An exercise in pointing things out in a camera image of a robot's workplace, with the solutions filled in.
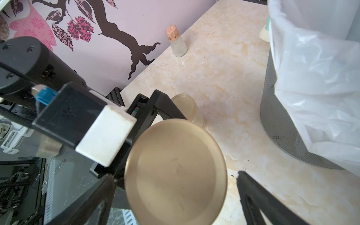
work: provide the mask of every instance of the small glass bottle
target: small glass bottle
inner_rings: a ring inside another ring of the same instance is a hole
[[[167,38],[170,41],[170,45],[172,48],[172,52],[175,54],[176,57],[181,57],[185,55],[186,51],[188,50],[183,38],[179,34],[175,25],[169,26],[165,31]]]

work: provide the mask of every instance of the marble countertop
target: marble countertop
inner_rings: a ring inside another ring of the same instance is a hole
[[[258,34],[267,16],[265,5],[218,1],[182,35],[188,47],[183,57],[169,47],[121,92],[125,106],[155,89],[195,99],[228,167],[228,192],[214,225],[246,224],[236,187],[239,170],[310,224],[359,224],[360,177],[293,158],[261,125],[269,44]]]

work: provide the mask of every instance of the screw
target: screw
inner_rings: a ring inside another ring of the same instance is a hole
[[[34,46],[31,46],[30,48],[28,48],[28,49],[27,49],[27,52],[31,52],[31,51],[33,51],[33,50],[34,50],[34,48],[35,48]]]

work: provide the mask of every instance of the cork stopper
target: cork stopper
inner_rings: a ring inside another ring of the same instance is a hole
[[[177,30],[175,25],[169,26],[166,29],[165,33],[170,42],[176,41],[180,36],[179,31]]]

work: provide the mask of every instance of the trash bag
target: trash bag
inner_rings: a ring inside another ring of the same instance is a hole
[[[309,152],[360,176],[360,1],[270,0],[275,95]]]

